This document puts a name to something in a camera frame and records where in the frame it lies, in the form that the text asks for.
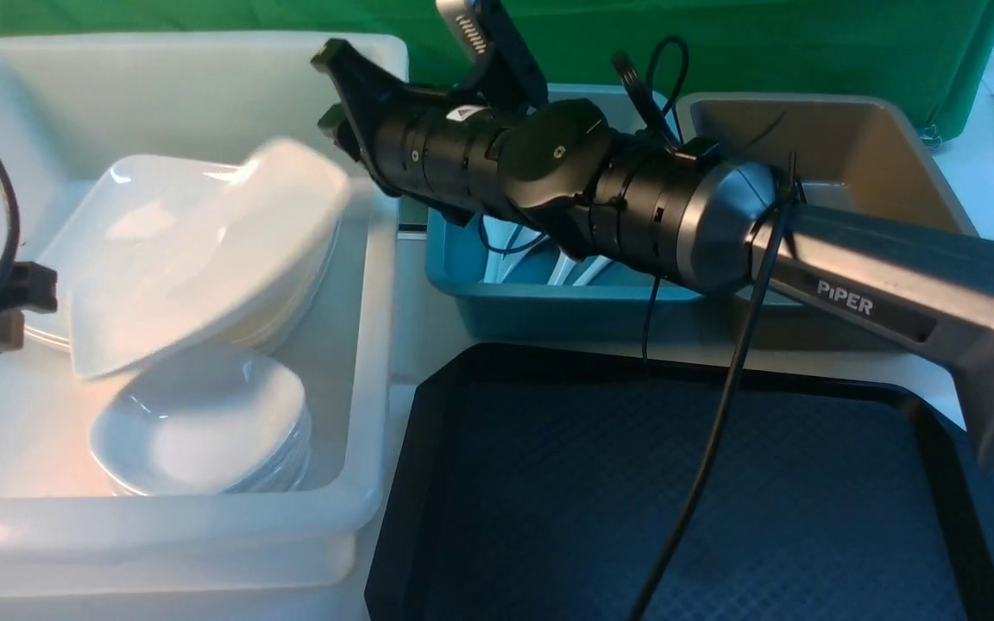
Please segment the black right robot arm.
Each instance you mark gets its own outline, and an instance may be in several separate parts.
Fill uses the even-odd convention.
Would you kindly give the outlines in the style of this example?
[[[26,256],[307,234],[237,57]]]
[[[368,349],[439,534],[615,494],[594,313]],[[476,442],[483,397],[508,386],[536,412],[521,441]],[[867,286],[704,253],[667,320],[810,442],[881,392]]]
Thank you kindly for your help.
[[[993,240],[806,204],[786,172],[667,129],[622,133],[585,98],[547,102],[544,85],[498,109],[489,60],[450,90],[404,82],[344,39],[311,65],[339,98],[319,128],[384,193],[705,295],[772,288],[859,326],[951,374],[978,463],[994,468]]]

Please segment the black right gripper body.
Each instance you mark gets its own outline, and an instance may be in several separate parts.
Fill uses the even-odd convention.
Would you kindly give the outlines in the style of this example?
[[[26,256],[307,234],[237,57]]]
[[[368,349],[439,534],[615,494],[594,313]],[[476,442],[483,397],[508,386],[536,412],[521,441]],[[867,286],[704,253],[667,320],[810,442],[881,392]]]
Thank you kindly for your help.
[[[410,84],[377,66],[344,39],[327,40],[311,59],[339,102],[317,125],[391,197],[453,199],[425,173],[425,138],[452,110],[454,88]]]

